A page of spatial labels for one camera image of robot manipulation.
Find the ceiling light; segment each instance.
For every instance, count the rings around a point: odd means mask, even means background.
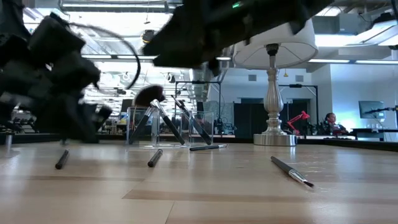
[[[153,60],[156,56],[138,55],[139,60]],[[134,55],[118,55],[118,59],[136,59]]]
[[[111,59],[110,55],[82,55],[83,58],[87,59]]]
[[[232,60],[231,57],[217,57],[216,59],[220,60],[220,61],[231,61]]]
[[[148,5],[148,4],[62,4],[62,7],[140,7],[140,8],[164,8],[164,5]]]
[[[32,10],[32,9],[30,9],[28,7],[24,8],[24,10],[28,11],[29,13],[31,13],[33,16],[36,17],[36,19],[39,19],[39,20],[43,19],[43,15],[40,15],[40,13],[37,13],[35,10]]]
[[[344,47],[354,38],[354,35],[317,34],[315,35],[315,44],[318,47]]]
[[[349,63],[349,60],[311,59],[309,63]]]
[[[357,60],[355,63],[362,65],[398,65],[397,60]]]
[[[121,72],[125,74],[125,72],[135,72],[137,68],[136,63],[127,63],[127,62],[96,62],[95,65],[100,69],[102,72]],[[141,64],[141,70],[146,71],[147,69],[152,68],[151,64]]]

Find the silver lamp base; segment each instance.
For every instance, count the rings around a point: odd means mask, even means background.
[[[291,134],[255,134],[254,144],[257,146],[295,146],[297,137]]]

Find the ceiling duct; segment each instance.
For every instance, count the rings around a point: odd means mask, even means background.
[[[44,9],[59,9],[58,0],[23,0],[25,7],[44,8]]]
[[[312,18],[316,34],[357,35],[369,27],[357,14],[339,14],[337,16],[315,16]]]

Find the person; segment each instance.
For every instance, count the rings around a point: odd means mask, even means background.
[[[326,132],[330,134],[348,134],[347,129],[341,125],[336,124],[336,115],[334,113],[328,113],[325,116],[325,127]]]

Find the black brush handle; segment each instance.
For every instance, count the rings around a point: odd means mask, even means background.
[[[286,163],[280,161],[278,158],[271,156],[271,160],[279,167],[281,168],[283,171],[285,171],[286,173],[289,173],[290,170],[292,170],[293,168],[291,168],[290,166],[288,166]]]
[[[172,130],[174,136],[177,138],[177,140],[181,143],[181,145],[185,144],[184,139],[182,139],[181,134],[178,132],[177,128],[174,126],[173,122],[170,120],[170,118],[166,115],[163,115],[163,121],[166,123],[166,125]]]
[[[188,109],[185,106],[179,105],[177,104],[177,106],[184,111],[185,115],[189,118],[190,117],[190,113],[188,112]],[[205,129],[198,123],[198,121],[195,120],[195,118],[191,118],[193,121],[193,127],[196,129],[196,131],[199,133],[200,137],[205,140],[206,144],[209,146],[211,145],[211,137],[209,136],[209,134],[207,134],[207,132],[205,131]]]
[[[132,144],[134,142],[135,138],[137,138],[138,135],[142,132],[142,130],[144,130],[144,127],[147,124],[148,120],[149,120],[148,115],[144,115],[144,117],[142,117],[137,128],[134,130],[134,132],[129,137],[129,144]]]
[[[64,150],[60,160],[55,165],[55,168],[58,170],[62,169],[62,167],[64,167],[65,163],[67,163],[68,157],[69,157],[69,150]]]
[[[207,134],[205,129],[198,123],[198,121],[195,120],[195,118],[192,118],[193,120],[193,127],[198,131],[200,137],[205,140],[206,144],[209,146],[211,145],[211,137]]]
[[[207,150],[207,149],[219,149],[219,146],[198,146],[198,147],[192,147],[189,149],[189,151],[199,151],[199,150]]]
[[[163,155],[163,150],[158,149],[157,152],[152,156],[150,161],[148,162],[149,167],[154,167],[156,166],[157,161],[160,159],[160,157]]]

